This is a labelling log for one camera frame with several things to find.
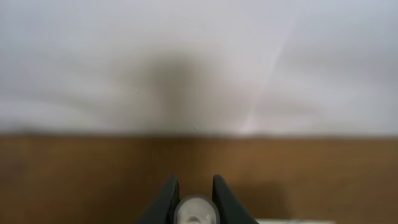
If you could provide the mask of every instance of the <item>white backdrop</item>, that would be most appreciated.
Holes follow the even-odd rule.
[[[395,0],[0,0],[0,131],[398,134]]]

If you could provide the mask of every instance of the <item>brown wooden surface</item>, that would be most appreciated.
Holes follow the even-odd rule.
[[[398,141],[0,138],[0,223],[133,223],[176,173],[258,218],[398,223]]]

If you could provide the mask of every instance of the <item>white cloth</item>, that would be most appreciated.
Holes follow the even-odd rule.
[[[398,134],[395,0],[2,0],[0,131]]]

